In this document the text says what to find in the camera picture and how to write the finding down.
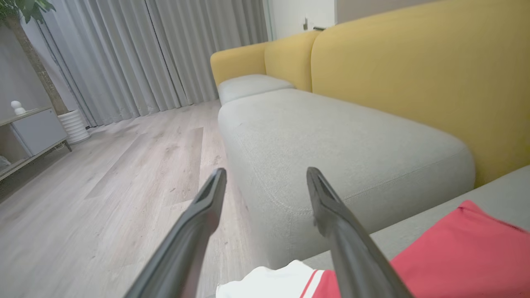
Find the gray seat cushion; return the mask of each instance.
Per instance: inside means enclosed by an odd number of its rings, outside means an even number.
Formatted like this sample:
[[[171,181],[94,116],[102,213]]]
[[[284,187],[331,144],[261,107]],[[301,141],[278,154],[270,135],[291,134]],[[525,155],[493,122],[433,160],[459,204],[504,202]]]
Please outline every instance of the gray seat cushion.
[[[530,230],[530,166],[375,232],[371,235],[372,239],[391,260],[465,200],[473,201],[497,219]],[[314,269],[333,269],[329,251],[304,263]]]
[[[294,86],[275,77],[253,74],[224,81],[217,89],[221,105],[224,105],[243,97],[287,88],[294,88]]]
[[[370,233],[473,189],[473,158],[457,138],[353,103],[283,89],[226,104],[218,120],[273,268],[328,249],[313,225],[308,166]]]

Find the cabinet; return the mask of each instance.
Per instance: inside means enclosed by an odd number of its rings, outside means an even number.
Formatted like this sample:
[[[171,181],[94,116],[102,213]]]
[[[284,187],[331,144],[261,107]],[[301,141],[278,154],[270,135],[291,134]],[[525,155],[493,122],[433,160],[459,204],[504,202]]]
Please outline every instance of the cabinet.
[[[65,142],[66,132],[52,108],[28,111],[0,122],[0,180],[28,164],[54,146]]]

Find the cabinet leg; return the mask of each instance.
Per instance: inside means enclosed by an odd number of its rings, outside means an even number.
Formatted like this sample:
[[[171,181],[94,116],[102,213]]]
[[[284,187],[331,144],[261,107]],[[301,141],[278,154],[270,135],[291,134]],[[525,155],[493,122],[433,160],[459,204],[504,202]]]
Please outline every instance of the cabinet leg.
[[[67,140],[65,140],[65,145],[66,145],[66,148],[68,148],[68,150],[70,150],[70,152],[72,152],[72,147],[70,147],[70,144],[68,144]]]

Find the white plant pot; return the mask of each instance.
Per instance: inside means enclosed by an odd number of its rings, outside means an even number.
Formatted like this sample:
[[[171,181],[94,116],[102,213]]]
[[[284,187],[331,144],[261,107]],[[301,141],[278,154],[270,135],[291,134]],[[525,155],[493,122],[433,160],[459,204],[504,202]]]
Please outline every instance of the white plant pot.
[[[66,140],[69,144],[77,144],[90,138],[90,134],[86,131],[79,110],[74,110],[57,117],[59,117],[59,121],[61,121],[61,124],[68,134]]]

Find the sheer curtain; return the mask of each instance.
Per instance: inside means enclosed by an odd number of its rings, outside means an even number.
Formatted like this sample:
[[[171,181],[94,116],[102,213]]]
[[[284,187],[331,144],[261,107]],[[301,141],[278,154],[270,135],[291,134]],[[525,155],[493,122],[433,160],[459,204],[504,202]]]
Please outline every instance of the sheer curtain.
[[[212,53],[267,39],[261,0],[54,0],[41,26],[87,119],[217,99]]]

